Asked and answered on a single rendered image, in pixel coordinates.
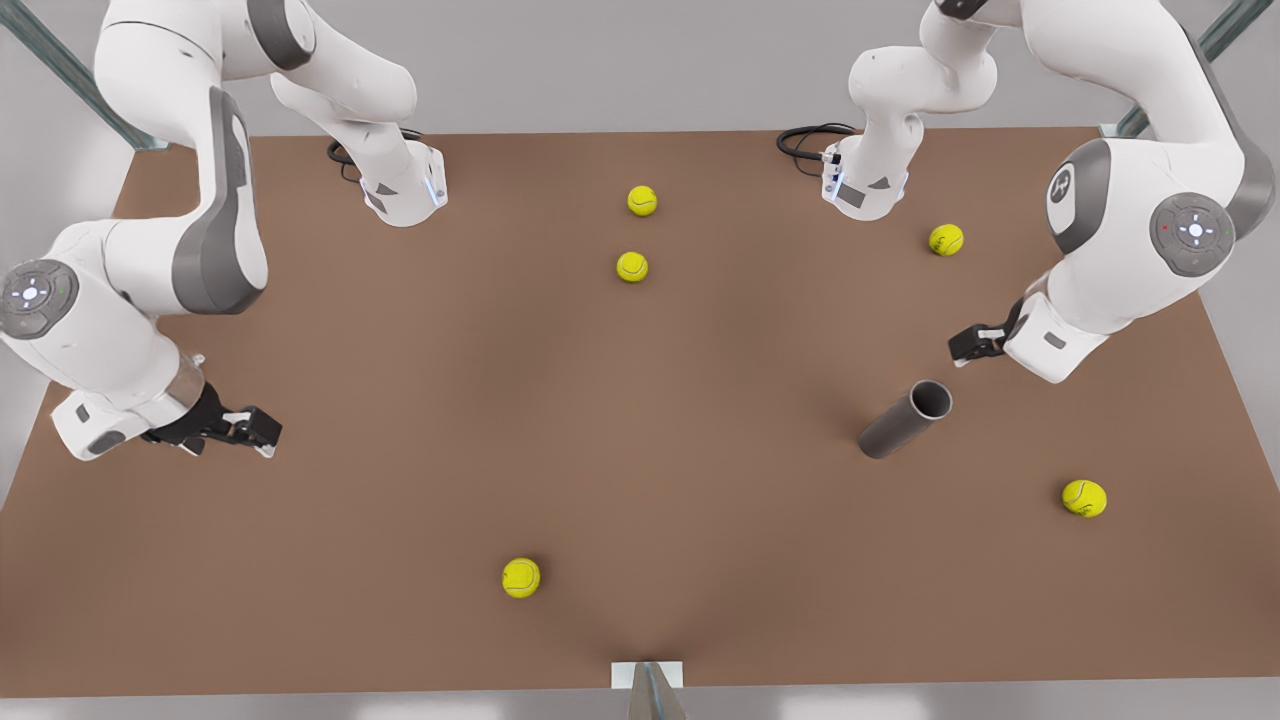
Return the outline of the grey tennis tube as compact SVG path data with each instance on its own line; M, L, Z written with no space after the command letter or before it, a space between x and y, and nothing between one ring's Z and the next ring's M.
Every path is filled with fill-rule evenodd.
M932 379L919 380L860 433L859 448L868 457L887 457L946 418L952 406L948 387Z

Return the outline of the silver frame post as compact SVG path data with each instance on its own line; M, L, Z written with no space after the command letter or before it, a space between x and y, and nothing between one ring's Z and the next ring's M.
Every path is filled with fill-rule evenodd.
M682 661L611 665L611 688L630 691L627 720L689 720L675 693L684 687Z
M104 100L93 74L22 0L0 0L0 26L9 29L99 118L136 151L165 151L170 143L120 118Z
M1123 46L1105 50L1106 72L1111 60L1119 63L1116 74L1100 77L1098 82L1129 97L1134 106L1116 124L1102 126L1100 132L1110 138L1135 138L1146 128L1155 137L1169 142L1202 142L1212 137L1238 133L1238 123L1211 61L1239 38L1275 0L1229 0L1222 13L1201 35L1187 31L1174 19L1142 20L1138 12L1155 10L1155 1L1135 0L1117 14Z

